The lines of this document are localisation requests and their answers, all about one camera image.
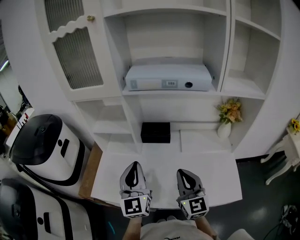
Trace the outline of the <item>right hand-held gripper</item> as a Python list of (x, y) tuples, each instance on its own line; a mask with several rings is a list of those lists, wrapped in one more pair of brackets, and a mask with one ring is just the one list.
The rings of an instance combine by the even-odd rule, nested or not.
[(185, 169), (179, 169), (176, 176), (180, 194), (177, 202), (186, 219), (193, 220), (205, 216), (209, 205), (201, 179)]

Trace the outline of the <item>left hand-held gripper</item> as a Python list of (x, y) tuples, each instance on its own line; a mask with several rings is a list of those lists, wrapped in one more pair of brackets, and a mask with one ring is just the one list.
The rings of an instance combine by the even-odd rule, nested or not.
[(146, 189), (146, 180), (139, 162), (130, 164), (120, 177), (120, 207), (124, 217), (142, 218), (150, 213), (152, 191)]

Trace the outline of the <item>cabinet door with brass knob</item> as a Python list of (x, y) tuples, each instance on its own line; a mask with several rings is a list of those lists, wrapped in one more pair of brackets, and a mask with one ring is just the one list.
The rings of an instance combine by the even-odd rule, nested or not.
[(68, 101), (121, 96), (100, 0), (34, 0), (46, 56)]

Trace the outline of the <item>person's left forearm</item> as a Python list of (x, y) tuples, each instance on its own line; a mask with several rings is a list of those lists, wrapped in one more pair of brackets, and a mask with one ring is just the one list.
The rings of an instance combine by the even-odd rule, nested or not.
[(131, 218), (122, 240), (140, 240), (142, 218)]

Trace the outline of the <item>person's right forearm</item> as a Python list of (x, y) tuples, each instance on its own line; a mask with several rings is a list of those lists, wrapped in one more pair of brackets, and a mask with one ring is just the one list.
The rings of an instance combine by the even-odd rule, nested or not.
[(200, 231), (202, 231), (205, 234), (207, 234), (208, 236), (210, 236), (213, 240), (217, 240), (218, 236), (217, 236), (216, 232), (210, 226), (206, 217), (202, 216), (202, 217), (196, 218), (195, 223), (196, 223), (197, 229), (199, 229)]

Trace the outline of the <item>white desk with hutch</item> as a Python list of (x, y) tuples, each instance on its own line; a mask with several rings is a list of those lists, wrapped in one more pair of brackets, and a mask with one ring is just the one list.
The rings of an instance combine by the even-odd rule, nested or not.
[[(176, 172), (198, 175), (211, 206), (242, 199), (235, 161), (262, 113), (283, 41), (285, 0), (100, 0), (121, 96), (71, 101), (78, 121), (102, 149), (91, 195), (118, 205), (119, 177), (140, 162), (156, 209), (175, 209)], [(202, 64), (209, 91), (129, 91), (135, 65)], [(220, 139), (216, 106), (242, 104), (242, 122)], [(170, 122), (170, 143), (143, 143), (143, 122)]]

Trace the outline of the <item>flat cardboard box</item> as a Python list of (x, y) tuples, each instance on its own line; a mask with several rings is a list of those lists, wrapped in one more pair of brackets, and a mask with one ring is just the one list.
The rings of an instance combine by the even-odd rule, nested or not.
[(117, 208), (117, 206), (115, 205), (109, 204), (105, 201), (99, 200), (91, 196), (102, 154), (103, 151), (98, 146), (98, 144), (94, 142), (83, 173), (83, 178), (82, 178), (82, 182), (78, 194), (81, 198), (91, 201), (95, 204)]

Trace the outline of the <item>person's white shirt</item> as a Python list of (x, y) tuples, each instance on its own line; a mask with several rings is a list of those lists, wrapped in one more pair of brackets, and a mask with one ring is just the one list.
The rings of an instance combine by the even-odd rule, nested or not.
[(140, 240), (214, 240), (199, 230), (193, 220), (168, 220), (141, 228)]

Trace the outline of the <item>black box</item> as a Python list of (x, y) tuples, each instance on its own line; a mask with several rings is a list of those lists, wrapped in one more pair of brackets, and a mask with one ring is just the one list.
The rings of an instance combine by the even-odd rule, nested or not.
[(143, 143), (170, 143), (170, 122), (143, 122), (141, 140)]

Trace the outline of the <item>white vase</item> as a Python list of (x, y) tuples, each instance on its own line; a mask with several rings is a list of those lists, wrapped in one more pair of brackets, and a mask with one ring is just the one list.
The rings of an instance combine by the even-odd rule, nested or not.
[(232, 129), (232, 124), (230, 122), (228, 123), (222, 123), (219, 128), (217, 129), (217, 135), (220, 139), (225, 139), (230, 136)]

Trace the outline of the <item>white and black robot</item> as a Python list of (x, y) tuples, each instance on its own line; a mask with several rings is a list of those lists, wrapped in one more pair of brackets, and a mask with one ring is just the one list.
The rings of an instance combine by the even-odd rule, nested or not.
[(85, 144), (53, 114), (30, 118), (10, 150), (10, 159), (51, 184), (75, 185), (89, 153)]
[(14, 240), (93, 240), (82, 205), (17, 179), (0, 182), (0, 224)]

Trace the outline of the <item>yellow orange flower bouquet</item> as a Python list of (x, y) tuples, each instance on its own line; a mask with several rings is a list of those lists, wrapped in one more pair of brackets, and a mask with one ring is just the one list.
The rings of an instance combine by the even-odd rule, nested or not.
[(216, 106), (219, 111), (219, 121), (224, 124), (242, 122), (241, 107), (242, 104), (237, 97), (227, 99)]

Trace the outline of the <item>white dressing table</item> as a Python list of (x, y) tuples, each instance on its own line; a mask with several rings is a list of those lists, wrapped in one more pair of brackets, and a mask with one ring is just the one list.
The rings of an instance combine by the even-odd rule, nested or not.
[(260, 163), (269, 161), (278, 150), (283, 150), (285, 153), (285, 165), (272, 176), (270, 176), (265, 181), (265, 185), (269, 185), (275, 178), (283, 175), (290, 168), (292, 168), (292, 170), (295, 172), (300, 166), (300, 132), (293, 132), (291, 127), (287, 127), (286, 131), (287, 134), (280, 142), (271, 148), (269, 155), (260, 160)]

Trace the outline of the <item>black and white tool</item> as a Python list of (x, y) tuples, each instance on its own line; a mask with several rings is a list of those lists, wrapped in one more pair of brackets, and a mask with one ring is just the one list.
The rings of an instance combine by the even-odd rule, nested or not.
[(281, 223), (289, 230), (289, 234), (296, 232), (299, 220), (299, 212), (295, 205), (284, 205), (282, 210)]

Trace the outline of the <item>white projector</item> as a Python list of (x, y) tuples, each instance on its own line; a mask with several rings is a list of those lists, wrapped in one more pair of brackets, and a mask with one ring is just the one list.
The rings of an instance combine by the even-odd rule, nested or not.
[(212, 77), (202, 64), (135, 65), (125, 80), (129, 91), (209, 91), (212, 87)]

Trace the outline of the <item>sunflower bunch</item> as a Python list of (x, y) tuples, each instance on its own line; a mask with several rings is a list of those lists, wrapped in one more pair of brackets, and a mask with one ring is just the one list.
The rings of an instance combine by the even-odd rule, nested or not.
[(294, 135), (300, 133), (300, 122), (297, 119), (291, 119), (289, 124), (289, 131)]

